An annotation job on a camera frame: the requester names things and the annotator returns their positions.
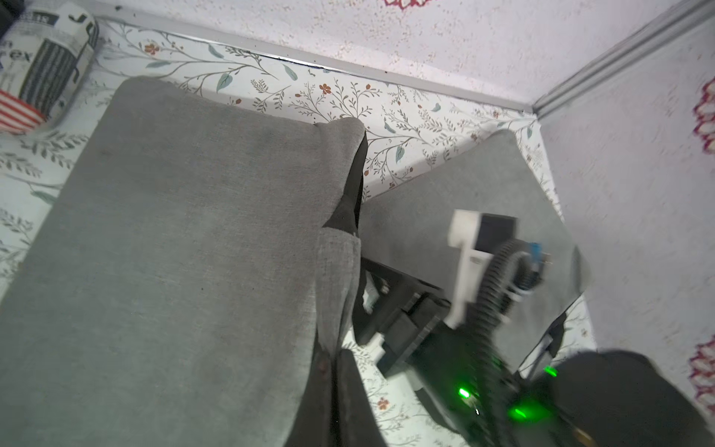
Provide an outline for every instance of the red flower pattern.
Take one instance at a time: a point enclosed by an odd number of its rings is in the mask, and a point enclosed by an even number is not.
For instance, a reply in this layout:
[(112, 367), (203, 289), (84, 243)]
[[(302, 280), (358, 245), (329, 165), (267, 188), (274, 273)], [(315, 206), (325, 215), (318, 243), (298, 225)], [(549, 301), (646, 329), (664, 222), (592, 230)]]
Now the red flower pattern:
[(703, 87), (703, 97), (693, 112), (698, 119), (694, 132), (704, 142), (703, 151), (715, 154), (715, 78)]
[(388, 401), (387, 399), (380, 398), (380, 400), (378, 400), (378, 408), (380, 410), (385, 411), (388, 409), (389, 406), (390, 406), (390, 401)]
[(399, 6), (403, 11), (410, 6), (425, 6), (430, 0), (385, 0), (387, 6)]
[(695, 347), (696, 355), (690, 359), (690, 383), (696, 390), (695, 400), (715, 415), (715, 335), (707, 343)]
[(154, 42), (144, 45), (144, 53), (149, 53), (152, 56), (154, 56), (161, 49), (162, 48)]

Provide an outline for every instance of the green led light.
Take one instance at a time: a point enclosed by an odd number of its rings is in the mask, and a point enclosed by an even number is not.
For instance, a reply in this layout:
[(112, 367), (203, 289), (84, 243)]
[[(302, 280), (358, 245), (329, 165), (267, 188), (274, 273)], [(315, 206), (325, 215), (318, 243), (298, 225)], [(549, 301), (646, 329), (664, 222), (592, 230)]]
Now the green led light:
[(539, 422), (553, 415), (550, 410), (533, 398), (526, 398), (509, 408), (508, 414), (512, 421), (518, 423)]

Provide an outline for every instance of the black fabric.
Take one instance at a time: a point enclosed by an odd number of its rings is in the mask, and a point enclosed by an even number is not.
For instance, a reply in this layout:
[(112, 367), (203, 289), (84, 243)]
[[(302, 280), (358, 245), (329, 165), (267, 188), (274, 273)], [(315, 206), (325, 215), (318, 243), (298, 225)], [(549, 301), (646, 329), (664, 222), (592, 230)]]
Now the black fabric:
[(335, 228), (351, 235), (358, 235), (360, 204), (363, 196), (363, 165), (367, 155), (368, 136), (365, 135), (357, 149), (357, 153), (355, 153), (352, 165), (350, 165), (340, 202), (323, 227)]
[(340, 447), (385, 447), (355, 357), (347, 349), (337, 354), (336, 376)]

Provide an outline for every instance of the leaf pattern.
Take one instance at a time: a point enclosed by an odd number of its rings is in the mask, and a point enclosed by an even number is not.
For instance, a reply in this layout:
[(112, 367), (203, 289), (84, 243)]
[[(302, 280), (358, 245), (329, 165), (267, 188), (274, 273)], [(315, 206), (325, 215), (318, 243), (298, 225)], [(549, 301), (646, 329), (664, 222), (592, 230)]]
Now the leaf pattern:
[(216, 84), (216, 93), (218, 93), (219, 90), (225, 89), (226, 87), (228, 87), (231, 84), (231, 81), (233, 81), (233, 77), (230, 74), (228, 74), (228, 73), (222, 74), (221, 77), (219, 78), (218, 84)]
[[(498, 129), (515, 133), (524, 159), (554, 207), (556, 189), (532, 114), (423, 92), (272, 59), (245, 49), (101, 20), (101, 51), (59, 126), (22, 137), (0, 135), (0, 295), (19, 269), (36, 229), (59, 196), (74, 163), (117, 87), (128, 77), (163, 79), (192, 94), (309, 123), (341, 117), (365, 125), (368, 156), (363, 200), (397, 187)], [(592, 348), (583, 300), (569, 310), (564, 353)], [(375, 367), (377, 343), (358, 347), (349, 335), (370, 405), (388, 445), (462, 446), (431, 421), (404, 378), (385, 380)]]
[(219, 59), (225, 58), (225, 56), (223, 54), (219, 53), (218, 51), (216, 51), (216, 49), (211, 44), (209, 44), (209, 53), (213, 54), (214, 56), (216, 56)]
[(290, 76), (292, 80), (298, 80), (298, 75), (293, 70), (291, 70), (288, 65), (283, 65), (283, 68), (285, 68), (285, 72), (288, 73), (288, 76)]

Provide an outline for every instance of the gray cushion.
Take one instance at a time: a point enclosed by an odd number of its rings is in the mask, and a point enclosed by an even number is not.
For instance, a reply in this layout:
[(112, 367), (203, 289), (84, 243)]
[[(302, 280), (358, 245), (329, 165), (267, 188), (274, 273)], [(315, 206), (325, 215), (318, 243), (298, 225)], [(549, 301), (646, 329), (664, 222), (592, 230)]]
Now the gray cushion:
[(2, 444), (281, 445), (364, 132), (123, 83), (2, 303)]

